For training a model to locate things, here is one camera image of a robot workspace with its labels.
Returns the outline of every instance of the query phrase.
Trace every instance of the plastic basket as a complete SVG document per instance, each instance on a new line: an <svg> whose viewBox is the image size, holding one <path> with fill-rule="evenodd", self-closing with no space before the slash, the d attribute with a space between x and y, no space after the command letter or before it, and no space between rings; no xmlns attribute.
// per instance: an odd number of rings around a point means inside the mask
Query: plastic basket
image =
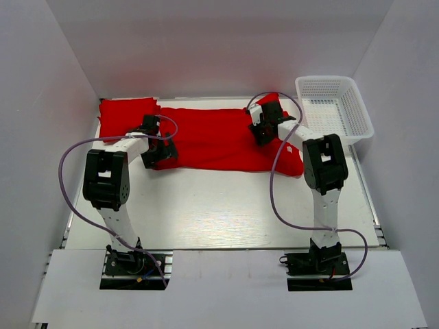
<svg viewBox="0 0 439 329"><path fill-rule="evenodd" d="M363 99L351 78L298 77L296 90L304 110L304 123L315 132L338 134L345 145L374 134Z"/></svg>

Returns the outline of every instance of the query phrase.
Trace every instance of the red fabric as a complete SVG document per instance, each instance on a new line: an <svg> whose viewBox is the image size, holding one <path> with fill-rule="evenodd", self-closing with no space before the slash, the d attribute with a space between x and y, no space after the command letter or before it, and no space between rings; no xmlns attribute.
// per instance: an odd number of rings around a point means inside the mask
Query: red fabric
<svg viewBox="0 0 439 329"><path fill-rule="evenodd" d="M278 101L270 94L257 103ZM153 99L103 101L101 111L101 137L124 135L138 127L144 114L162 114L178 124L173 138L178 159L160 161L157 169L189 167L196 169L269 171L281 145L279 139L258 146L248 126L252 123L245 109L191 110L186 108L160 108ZM172 122L162 119L160 132L172 133ZM298 150L289 145L282 150L276 171L295 176L303 173Z"/></svg>

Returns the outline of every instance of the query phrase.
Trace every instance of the perforated basket bottom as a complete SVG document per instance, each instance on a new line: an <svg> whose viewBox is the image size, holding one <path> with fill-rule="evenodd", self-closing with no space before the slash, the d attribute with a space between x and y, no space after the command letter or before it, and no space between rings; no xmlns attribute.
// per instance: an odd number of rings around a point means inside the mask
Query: perforated basket bottom
<svg viewBox="0 0 439 329"><path fill-rule="evenodd" d="M302 104L309 129L324 135L348 136L338 99L302 98Z"/></svg>

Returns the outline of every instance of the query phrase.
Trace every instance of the red cloth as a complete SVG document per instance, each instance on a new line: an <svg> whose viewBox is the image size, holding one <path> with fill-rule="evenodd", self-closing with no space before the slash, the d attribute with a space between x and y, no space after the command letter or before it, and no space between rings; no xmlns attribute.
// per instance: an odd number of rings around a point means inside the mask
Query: red cloth
<svg viewBox="0 0 439 329"><path fill-rule="evenodd" d="M259 100L259 104L278 101L277 94ZM153 99L104 100L101 111L101 137L124 135L138 127L144 114L162 114L178 124L173 138L178 159L158 163L157 169L189 167L196 169L269 171L281 145L279 139L258 146L248 126L252 123L245 109L191 110L160 108ZM160 132L174 132L174 124L161 120ZM282 150L276 171L295 176L303 173L303 163L295 147Z"/></svg>

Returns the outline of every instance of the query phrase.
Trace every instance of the gray wall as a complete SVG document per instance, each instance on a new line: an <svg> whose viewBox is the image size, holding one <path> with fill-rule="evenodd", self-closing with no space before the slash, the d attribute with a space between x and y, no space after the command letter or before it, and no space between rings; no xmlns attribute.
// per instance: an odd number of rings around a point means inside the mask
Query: gray wall
<svg viewBox="0 0 439 329"><path fill-rule="evenodd" d="M439 2L396 0L354 78L375 127L357 149L385 237L439 328Z"/></svg>
<svg viewBox="0 0 439 329"><path fill-rule="evenodd" d="M2 328L28 327L49 252L60 245L68 218L58 161L91 133L96 115L96 95L46 2L0 0ZM74 192L78 154L69 164Z"/></svg>
<svg viewBox="0 0 439 329"><path fill-rule="evenodd" d="M47 2L99 97L188 97L352 76L392 0Z"/></svg>

